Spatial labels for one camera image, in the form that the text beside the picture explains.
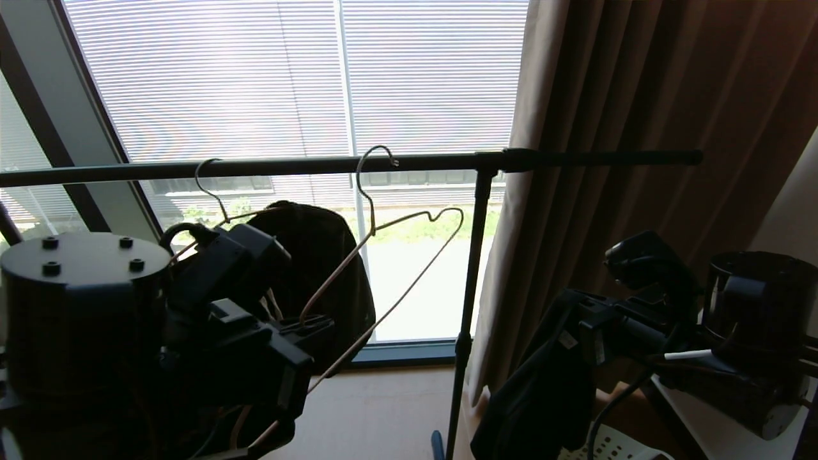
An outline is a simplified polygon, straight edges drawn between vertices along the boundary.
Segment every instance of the black garment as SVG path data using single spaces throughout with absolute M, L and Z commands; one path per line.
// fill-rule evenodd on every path
M 488 403 L 471 440 L 476 460 L 547 460 L 585 444 L 596 385 L 570 342 L 579 337 L 574 306 L 582 298 L 563 291 L 546 311 L 522 363 Z M 560 340 L 563 330 L 571 338 Z
M 271 280 L 276 302 L 285 318 L 298 317 L 318 287 L 357 245 L 343 217 L 317 206 L 278 201 L 279 210 L 257 214 L 248 224 L 276 237 L 292 256 L 291 270 Z M 312 353 L 312 372 L 323 373 L 375 323 L 375 301 L 363 259 L 356 256 L 310 309 L 335 321 L 335 337 Z

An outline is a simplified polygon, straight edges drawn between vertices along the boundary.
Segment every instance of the curtain fold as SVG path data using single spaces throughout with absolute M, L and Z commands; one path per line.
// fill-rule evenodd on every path
M 748 246 L 818 124 L 818 3 L 532 1 L 510 144 L 704 151 L 697 167 L 510 174 L 483 284 L 474 403 L 567 286 L 626 295 L 601 262 L 655 229 L 700 279 Z

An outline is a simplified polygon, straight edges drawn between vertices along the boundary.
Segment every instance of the wooden floor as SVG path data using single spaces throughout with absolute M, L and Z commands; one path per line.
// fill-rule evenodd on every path
M 264 460 L 431 460 L 432 430 L 446 437 L 453 378 L 453 368 L 332 377 L 308 396 L 293 441 Z

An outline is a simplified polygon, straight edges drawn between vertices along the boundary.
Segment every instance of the perforated plastic basket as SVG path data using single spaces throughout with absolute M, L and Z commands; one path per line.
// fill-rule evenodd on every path
M 673 460 L 673 457 L 665 452 L 650 448 L 605 425 L 600 426 L 600 432 L 596 436 L 596 450 L 594 452 L 596 460 L 653 460 L 660 454 L 668 460 Z M 587 455 L 586 444 L 582 449 L 573 452 L 563 449 L 559 460 L 586 460 Z

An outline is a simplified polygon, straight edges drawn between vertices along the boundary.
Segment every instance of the screw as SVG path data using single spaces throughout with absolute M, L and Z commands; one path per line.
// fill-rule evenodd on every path
M 56 249 L 60 245 L 60 240 L 55 237 L 43 238 L 43 249 Z
M 132 272 L 141 272 L 145 268 L 145 261 L 142 259 L 133 259 L 128 267 Z
M 43 264 L 43 276 L 47 277 L 55 277 L 60 274 L 60 263 L 59 262 L 46 262 Z

